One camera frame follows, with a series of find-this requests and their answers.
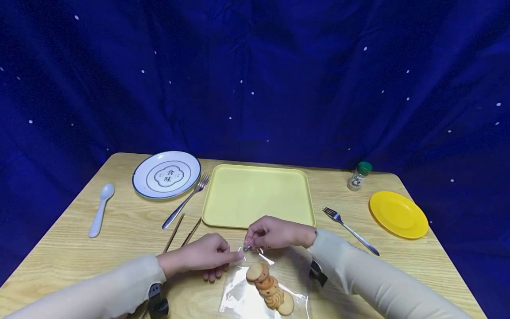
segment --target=wooden table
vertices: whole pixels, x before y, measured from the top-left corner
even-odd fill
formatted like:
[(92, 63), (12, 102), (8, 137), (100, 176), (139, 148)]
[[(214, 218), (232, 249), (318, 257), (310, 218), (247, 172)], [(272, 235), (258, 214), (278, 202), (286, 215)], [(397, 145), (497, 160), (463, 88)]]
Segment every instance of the wooden table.
[[(30, 252), (0, 289), (0, 317), (36, 301), (44, 295), (109, 271), (144, 253), (159, 254), (173, 226), (161, 230), (162, 222), (184, 199), (184, 195), (153, 201), (137, 195), (131, 176), (148, 155), (117, 153), (110, 157), (94, 178), (69, 205), (53, 227)], [(200, 160), (203, 172), (226, 161)], [(278, 166), (254, 164), (260, 166)], [(332, 223), (321, 209), (336, 207), (342, 219), (381, 252), (381, 259), (406, 271), (462, 307), (474, 318), (485, 317), (480, 306), (458, 274), (436, 236), (429, 230), (419, 240), (397, 238), (379, 227), (368, 210), (368, 200), (377, 191), (389, 190), (410, 198), (400, 179), (389, 173), (373, 173), (358, 192), (345, 186), (349, 172), (300, 167), (308, 176), (317, 227), (332, 231), (355, 246), (365, 249), (345, 229)], [(101, 188), (111, 183), (115, 195), (106, 208), (99, 237), (87, 237), (99, 204)], [(170, 249), (177, 249), (201, 215), (206, 192), (200, 192), (186, 205), (186, 217)], [(202, 224), (193, 239), (219, 232), (228, 242), (242, 242), (245, 231), (212, 229)], [(224, 279), (204, 283), (201, 276), (184, 275), (172, 280), (169, 292), (172, 318), (216, 318)], [(310, 293), (315, 318), (380, 317), (361, 297), (336, 290), (331, 300), (314, 285)]]

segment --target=silver fork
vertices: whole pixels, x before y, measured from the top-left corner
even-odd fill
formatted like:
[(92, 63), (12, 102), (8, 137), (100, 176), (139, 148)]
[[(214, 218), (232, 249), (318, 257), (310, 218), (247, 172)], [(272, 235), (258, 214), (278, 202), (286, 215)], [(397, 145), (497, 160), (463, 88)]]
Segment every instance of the silver fork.
[(371, 244), (369, 244), (366, 240), (364, 240), (361, 236), (356, 234), (356, 232), (349, 228), (344, 222), (342, 221), (342, 218), (340, 217), (340, 214), (332, 210), (331, 208), (324, 207), (322, 209), (323, 212), (326, 213), (326, 215), (329, 216), (329, 218), (333, 219), (334, 221), (340, 223), (343, 227), (345, 227), (354, 237), (356, 237), (363, 245), (365, 245), (366, 248), (368, 248), (371, 252), (373, 252), (374, 255), (379, 256), (379, 252), (377, 249), (374, 248)]
[(207, 185), (207, 183), (209, 182), (209, 175), (207, 174), (202, 174), (202, 176), (200, 177), (200, 180), (198, 181), (198, 183), (195, 185), (195, 189), (193, 190), (193, 192), (188, 196), (188, 198), (186, 198), (185, 201), (183, 201), (182, 204), (179, 205), (179, 207), (177, 207), (176, 210), (173, 211), (173, 213), (171, 213), (171, 215), (167, 218), (167, 220), (163, 223), (163, 226), (161, 228), (163, 229), (167, 229), (168, 226), (170, 226), (170, 224), (173, 222), (173, 220), (177, 217), (177, 215), (179, 215), (179, 213), (181, 212), (181, 210), (183, 209), (184, 205), (186, 205), (186, 203), (190, 200), (190, 198), (193, 197), (193, 195), (195, 195), (196, 193), (198, 193), (199, 191), (202, 191), (203, 188)]

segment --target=plate logo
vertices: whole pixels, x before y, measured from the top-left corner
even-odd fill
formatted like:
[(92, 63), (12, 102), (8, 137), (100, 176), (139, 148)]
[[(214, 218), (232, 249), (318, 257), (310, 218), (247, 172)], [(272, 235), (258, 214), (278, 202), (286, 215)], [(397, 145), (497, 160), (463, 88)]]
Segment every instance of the plate logo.
[(154, 179), (161, 187), (170, 187), (184, 178), (184, 172), (175, 165), (167, 166), (154, 175)]

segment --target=chopsticks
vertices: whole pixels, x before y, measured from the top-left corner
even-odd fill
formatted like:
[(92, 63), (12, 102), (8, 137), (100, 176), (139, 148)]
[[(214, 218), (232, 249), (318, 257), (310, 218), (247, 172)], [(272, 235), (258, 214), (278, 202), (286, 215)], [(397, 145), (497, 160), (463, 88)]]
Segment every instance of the chopsticks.
[(168, 240), (168, 242), (166, 243), (165, 249), (163, 249), (163, 254), (164, 254), (164, 253), (166, 253), (166, 252), (168, 251), (168, 247), (170, 247), (170, 244), (172, 243), (173, 238), (175, 237), (175, 234), (177, 233), (177, 228), (179, 228), (179, 225), (180, 225), (180, 224), (181, 224), (181, 222), (183, 221), (184, 215), (186, 215), (186, 214), (182, 214), (182, 215), (181, 215), (181, 218), (179, 218), (179, 221), (177, 222), (177, 225), (176, 225), (176, 226), (175, 226), (175, 228), (173, 229), (172, 235), (170, 236), (170, 239), (169, 239), (169, 240)]
[(193, 237), (193, 234), (195, 233), (196, 229), (200, 225), (201, 221), (202, 221), (202, 218), (199, 218), (198, 221), (195, 224), (195, 227), (193, 227), (193, 230), (188, 234), (188, 237), (186, 237), (186, 239), (184, 240), (184, 242), (183, 242), (181, 247), (184, 247), (185, 245), (188, 244), (188, 242), (190, 241), (191, 237)]

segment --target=green lid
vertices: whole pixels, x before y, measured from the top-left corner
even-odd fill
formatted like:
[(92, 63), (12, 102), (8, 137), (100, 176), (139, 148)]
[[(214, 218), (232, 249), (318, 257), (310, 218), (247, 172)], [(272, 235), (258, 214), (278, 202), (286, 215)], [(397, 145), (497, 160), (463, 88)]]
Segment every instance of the green lid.
[(368, 175), (372, 171), (372, 164), (369, 162), (360, 162), (356, 169), (361, 175)]

